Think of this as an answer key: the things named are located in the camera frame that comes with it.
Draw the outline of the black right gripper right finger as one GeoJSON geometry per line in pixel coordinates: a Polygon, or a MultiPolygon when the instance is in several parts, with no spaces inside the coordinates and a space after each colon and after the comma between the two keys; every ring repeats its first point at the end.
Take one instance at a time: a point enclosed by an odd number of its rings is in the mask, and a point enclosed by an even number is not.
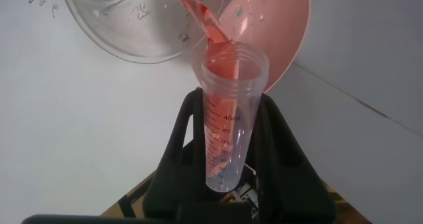
{"type": "Polygon", "coordinates": [[[333,223],[336,205],[276,103],[263,94],[252,134],[261,223],[333,223]]]}

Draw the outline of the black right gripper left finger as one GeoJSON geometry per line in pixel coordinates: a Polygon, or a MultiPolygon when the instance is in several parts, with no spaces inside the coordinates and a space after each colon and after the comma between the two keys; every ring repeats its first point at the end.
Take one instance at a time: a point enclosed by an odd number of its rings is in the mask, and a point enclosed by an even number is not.
{"type": "Polygon", "coordinates": [[[152,182],[143,199],[147,218],[173,219],[181,204],[204,199],[206,191],[206,145],[203,90],[196,89],[183,100],[173,131],[152,182]],[[191,162],[183,163],[184,137],[193,119],[191,162]]]}

